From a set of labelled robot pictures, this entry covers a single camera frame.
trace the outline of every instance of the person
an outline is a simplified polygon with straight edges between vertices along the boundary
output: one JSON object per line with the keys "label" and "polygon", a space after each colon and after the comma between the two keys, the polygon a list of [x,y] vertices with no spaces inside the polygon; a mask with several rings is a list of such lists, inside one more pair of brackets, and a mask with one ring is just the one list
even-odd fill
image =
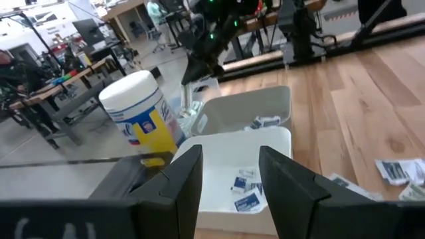
{"label": "person", "polygon": [[164,19],[164,16],[167,14],[167,12],[161,9],[161,7],[153,0],[149,0],[146,8],[147,14],[149,14],[149,16],[151,17],[155,28],[164,36],[165,44],[167,46],[173,46],[170,38],[170,29],[168,28]]}
{"label": "person", "polygon": [[[0,50],[0,80],[14,87],[23,94],[40,90],[44,87],[44,74],[38,67],[24,61],[11,58],[7,52]],[[48,97],[47,102],[55,111],[59,107],[54,102],[53,97]],[[47,126],[52,133],[56,133],[59,129],[54,126],[48,113],[39,104],[31,106],[37,115],[40,122]]]}
{"label": "person", "polygon": [[[385,0],[357,0],[361,24],[366,24],[384,2]],[[407,16],[407,11],[403,7],[401,0],[394,0],[390,3],[386,12],[382,14],[378,22],[383,23],[405,16]]]}

